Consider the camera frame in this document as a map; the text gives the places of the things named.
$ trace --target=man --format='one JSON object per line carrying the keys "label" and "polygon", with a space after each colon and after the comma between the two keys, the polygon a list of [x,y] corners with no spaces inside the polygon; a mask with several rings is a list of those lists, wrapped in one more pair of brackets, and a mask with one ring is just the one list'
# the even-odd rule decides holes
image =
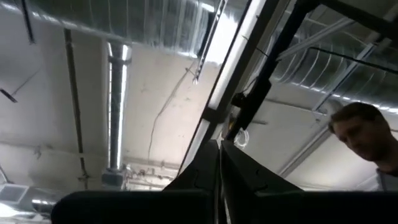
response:
{"label": "man", "polygon": [[377,165],[379,190],[398,190],[398,141],[376,107],[344,106],[331,116],[329,130],[358,156]]}

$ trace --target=ventilation duct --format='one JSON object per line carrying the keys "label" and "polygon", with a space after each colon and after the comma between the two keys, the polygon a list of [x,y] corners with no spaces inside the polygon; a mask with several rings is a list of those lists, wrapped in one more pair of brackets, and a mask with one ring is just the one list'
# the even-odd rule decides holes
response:
{"label": "ventilation duct", "polygon": [[[21,13],[15,0],[0,0],[0,8]],[[30,17],[71,30],[144,44],[173,54],[197,57],[211,26],[214,1],[200,0],[31,0]],[[239,20],[241,9],[225,13]]]}
{"label": "ventilation duct", "polygon": [[[298,32],[292,41],[292,45],[305,39],[306,36],[303,34],[304,32]],[[265,53],[269,54],[278,35],[279,32],[276,32],[271,37],[269,43],[264,47]],[[353,58],[362,51],[361,48],[349,47],[350,45],[348,44],[335,44],[343,41],[347,40],[322,40],[315,44],[314,47]],[[265,61],[266,57],[263,57],[257,64],[254,76],[258,75]],[[388,62],[386,58],[380,55],[374,54],[368,56],[366,61],[398,70],[396,65]],[[351,62],[343,57],[327,54],[315,49],[302,50],[281,60],[274,70],[270,81],[274,83],[288,83],[325,95],[332,91],[334,82],[341,79],[343,71],[347,69]],[[357,69],[341,83],[331,97],[348,103],[355,101],[369,103],[380,110],[398,113],[397,95],[398,75],[369,66],[358,65]]]}
{"label": "ventilation duct", "polygon": [[131,64],[130,46],[108,42],[108,166],[103,172],[103,188],[121,190],[122,173],[122,135],[124,108],[126,106],[128,72]]}
{"label": "ventilation duct", "polygon": [[49,219],[53,206],[66,196],[55,190],[16,184],[0,185],[0,217]]}

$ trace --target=black frame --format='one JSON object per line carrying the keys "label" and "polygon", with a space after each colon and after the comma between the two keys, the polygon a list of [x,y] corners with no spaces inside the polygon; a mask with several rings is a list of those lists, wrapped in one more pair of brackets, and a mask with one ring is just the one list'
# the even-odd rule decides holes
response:
{"label": "black frame", "polygon": [[249,126],[254,115],[257,113],[257,110],[264,101],[264,98],[271,89],[269,78],[279,63],[277,60],[279,54],[288,48],[294,34],[299,29],[307,13],[314,10],[320,4],[380,33],[383,37],[391,40],[398,40],[398,32],[396,32],[398,30],[398,26],[396,24],[381,19],[361,9],[337,0],[298,0],[286,22],[286,25],[280,33],[279,38],[276,40],[266,63],[260,71],[257,82],[254,84],[247,97],[243,100],[241,111],[239,112],[232,128],[229,130],[227,139],[234,139],[241,128],[246,129]]}

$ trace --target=white ceiling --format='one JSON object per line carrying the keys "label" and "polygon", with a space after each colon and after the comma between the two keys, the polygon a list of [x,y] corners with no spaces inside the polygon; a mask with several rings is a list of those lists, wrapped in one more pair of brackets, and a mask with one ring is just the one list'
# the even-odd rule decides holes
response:
{"label": "white ceiling", "polygon": [[[78,190],[83,188],[78,181],[83,156],[88,186],[97,189],[107,155],[103,40],[72,32],[84,150],[79,154],[63,29],[33,22],[37,44],[29,45],[22,17],[0,13],[0,29],[9,30],[0,38],[0,88],[12,93],[32,77],[14,95],[18,103],[0,96],[0,165],[17,184]],[[191,64],[133,47],[123,136],[126,163],[148,160],[154,119]],[[185,77],[158,118],[150,160],[179,166],[217,74],[217,67],[206,65],[198,85],[192,84],[192,74]]]}
{"label": "white ceiling", "polygon": [[[127,156],[148,159],[154,120],[191,64],[187,58],[134,47],[123,136]],[[182,162],[217,74],[218,68],[207,65],[198,85],[192,83],[191,73],[184,78],[156,122],[150,160]]]}
{"label": "white ceiling", "polygon": [[[0,165],[17,184],[79,190],[80,158],[90,175],[90,189],[100,188],[106,164],[106,54],[102,39],[72,32],[81,109],[83,154],[78,153],[75,118],[63,30],[34,21],[36,45],[29,45],[21,16],[0,11],[0,88],[14,92],[12,103],[0,95]],[[154,120],[192,61],[134,46],[129,67],[124,162],[151,160],[175,168],[181,163],[214,85],[218,69],[206,65],[199,85],[188,74],[167,109]],[[311,108],[320,95],[288,85],[273,85],[267,98]],[[398,119],[388,116],[398,129]],[[265,101],[252,123],[244,149],[278,173],[328,121],[313,114]],[[357,158],[333,136],[287,179],[305,189],[361,189],[374,185],[374,166]]]}

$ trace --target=hanging cable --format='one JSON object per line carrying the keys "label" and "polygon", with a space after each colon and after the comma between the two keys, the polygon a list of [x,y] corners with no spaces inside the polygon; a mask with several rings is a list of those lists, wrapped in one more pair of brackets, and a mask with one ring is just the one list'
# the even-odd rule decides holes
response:
{"label": "hanging cable", "polygon": [[348,55],[343,55],[343,54],[340,54],[340,53],[337,53],[337,52],[332,52],[330,50],[321,49],[319,47],[309,47],[309,49],[319,50],[320,52],[336,55],[336,56],[345,58],[347,60],[351,60],[351,61],[354,61],[356,63],[360,63],[362,65],[366,65],[366,66],[369,66],[369,67],[377,68],[377,69],[380,69],[380,70],[383,70],[383,71],[390,72],[390,73],[398,75],[398,70],[394,70],[394,69],[391,69],[391,68],[387,68],[387,67],[383,67],[383,66],[380,66],[380,65],[376,65],[374,63],[365,62],[364,60],[358,60],[358,59],[355,59],[355,58],[350,57]]}
{"label": "hanging cable", "polygon": [[[240,143],[239,138],[243,134],[244,136],[244,142]],[[239,133],[236,135],[234,139],[234,143],[236,146],[240,147],[241,149],[244,149],[247,144],[249,143],[249,132],[247,130],[243,130],[242,128],[239,130]]]}
{"label": "hanging cable", "polygon": [[167,109],[167,107],[169,106],[170,102],[172,101],[172,99],[174,98],[177,90],[180,88],[180,85],[182,83],[182,81],[184,81],[185,77],[189,74],[192,73],[191,69],[193,67],[193,65],[195,64],[195,61],[193,61],[191,63],[191,65],[189,66],[189,68],[185,69],[185,73],[182,75],[182,77],[180,78],[180,80],[177,82],[177,84],[175,84],[171,94],[169,95],[169,97],[167,98],[166,102],[163,104],[162,109],[160,109],[159,113],[156,115],[155,120],[154,120],[154,124],[152,125],[152,131],[150,132],[150,140],[149,140],[149,147],[148,147],[148,161],[149,161],[149,157],[150,157],[150,150],[152,149],[152,142],[154,139],[154,132],[155,132],[155,128],[156,128],[156,123],[157,120],[160,118],[160,116],[162,115],[162,113]]}
{"label": "hanging cable", "polygon": [[5,183],[11,183],[10,180],[7,178],[5,171],[2,169],[2,167],[0,166],[0,174],[3,177]]}

